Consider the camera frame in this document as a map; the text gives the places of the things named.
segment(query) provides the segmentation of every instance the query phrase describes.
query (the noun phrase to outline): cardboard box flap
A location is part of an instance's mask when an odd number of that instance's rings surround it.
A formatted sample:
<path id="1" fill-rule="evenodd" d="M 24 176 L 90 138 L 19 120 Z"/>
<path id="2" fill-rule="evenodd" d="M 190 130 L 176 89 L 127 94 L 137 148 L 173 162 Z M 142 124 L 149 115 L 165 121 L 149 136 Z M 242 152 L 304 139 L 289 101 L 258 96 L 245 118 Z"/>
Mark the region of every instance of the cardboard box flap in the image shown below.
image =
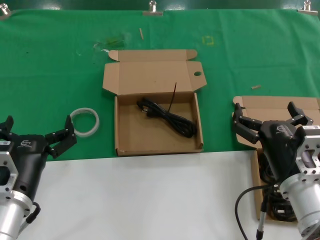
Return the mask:
<path id="1" fill-rule="evenodd" d="M 314 125 L 320 125 L 320 100 L 315 97 L 291 97 L 291 96 L 235 96 L 233 103 L 239 103 L 245 109 L 243 115 L 262 122 L 268 120 L 288 120 L 291 116 L 288 112 L 289 102 L 294 102 L 310 117 Z M 236 135 L 239 143 L 261 149 L 261 143 L 252 144 L 243 137 Z"/>
<path id="2" fill-rule="evenodd" d="M 207 84 L 195 50 L 112 50 L 103 88 L 117 95 L 193 92 Z"/>
<path id="3" fill-rule="evenodd" d="M 118 62 L 186 61 L 197 54 L 194 49 L 109 51 L 109 57 Z"/>

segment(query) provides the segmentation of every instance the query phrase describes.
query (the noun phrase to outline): green table cover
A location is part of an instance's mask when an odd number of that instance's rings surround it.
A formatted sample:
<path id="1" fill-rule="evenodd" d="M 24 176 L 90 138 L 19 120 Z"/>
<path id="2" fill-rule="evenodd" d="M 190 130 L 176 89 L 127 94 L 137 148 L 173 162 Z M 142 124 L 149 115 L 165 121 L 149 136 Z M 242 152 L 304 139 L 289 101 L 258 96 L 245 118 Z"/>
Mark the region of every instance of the green table cover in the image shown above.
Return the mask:
<path id="1" fill-rule="evenodd" d="M 22 10 L 0 21 L 0 35 L 0 122 L 12 115 L 14 133 L 44 135 L 77 108 L 99 115 L 98 131 L 58 160 L 116 156 L 114 95 L 102 89 L 112 60 L 102 49 L 196 49 L 205 152 L 248 149 L 231 130 L 234 96 L 320 97 L 319 19 L 295 10 Z M 82 131 L 93 124 L 75 121 Z"/>

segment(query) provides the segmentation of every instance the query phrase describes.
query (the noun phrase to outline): metal clip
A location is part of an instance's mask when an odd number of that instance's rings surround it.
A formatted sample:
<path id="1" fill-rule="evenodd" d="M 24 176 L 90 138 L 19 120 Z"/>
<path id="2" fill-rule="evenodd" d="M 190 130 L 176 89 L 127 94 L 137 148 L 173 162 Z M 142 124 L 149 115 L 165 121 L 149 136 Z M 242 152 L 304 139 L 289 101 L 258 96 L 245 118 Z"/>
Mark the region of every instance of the metal clip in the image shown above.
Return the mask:
<path id="1" fill-rule="evenodd" d="M 4 20 L 4 19 L 8 18 L 11 15 L 11 11 L 8 8 L 7 4 L 1 3 L 0 4 L 0 9 L 1 9 L 2 13 L 3 13 L 3 15 L 0 16 L 0 20 Z"/>
<path id="2" fill-rule="evenodd" d="M 162 11 L 157 11 L 157 2 L 155 0 L 151 0 L 149 2 L 149 11 L 143 11 L 144 16 L 163 16 L 164 13 Z"/>
<path id="3" fill-rule="evenodd" d="M 317 16 L 318 15 L 318 11 L 311 11 L 311 2 L 310 2 L 310 0 L 306 0 L 303 3 L 303 8 L 302 9 L 298 9 L 298 12 L 302 13 L 302 14 L 313 15 L 313 16 Z"/>

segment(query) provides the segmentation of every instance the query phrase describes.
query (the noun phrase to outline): small wooden piece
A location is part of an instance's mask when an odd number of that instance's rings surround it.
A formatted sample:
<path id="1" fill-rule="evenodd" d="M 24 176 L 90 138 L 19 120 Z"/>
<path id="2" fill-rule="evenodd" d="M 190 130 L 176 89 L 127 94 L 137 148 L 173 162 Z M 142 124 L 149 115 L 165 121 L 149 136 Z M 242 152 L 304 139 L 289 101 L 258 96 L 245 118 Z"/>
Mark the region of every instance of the small wooden piece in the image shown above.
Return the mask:
<path id="1" fill-rule="evenodd" d="M 252 86 L 251 89 L 259 89 L 261 88 L 261 85 Z"/>
<path id="2" fill-rule="evenodd" d="M 142 33 L 141 28 L 139 28 L 139 30 L 140 30 L 141 39 L 143 40 L 143 39 L 144 39 L 144 35 L 143 35 L 143 33 Z"/>

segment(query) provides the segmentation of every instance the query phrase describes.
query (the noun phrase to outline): white tablecloth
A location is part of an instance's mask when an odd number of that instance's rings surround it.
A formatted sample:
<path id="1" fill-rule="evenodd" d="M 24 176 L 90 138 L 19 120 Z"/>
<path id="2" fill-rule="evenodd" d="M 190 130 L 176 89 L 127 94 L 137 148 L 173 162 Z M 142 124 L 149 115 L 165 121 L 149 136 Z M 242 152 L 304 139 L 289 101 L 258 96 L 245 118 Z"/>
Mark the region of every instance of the white tablecloth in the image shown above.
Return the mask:
<path id="1" fill-rule="evenodd" d="M 47 162 L 37 219 L 19 240 L 242 240 L 234 208 L 252 186 L 252 151 Z M 239 204 L 249 240 L 253 193 Z M 267 223 L 264 240 L 300 240 L 297 227 Z"/>

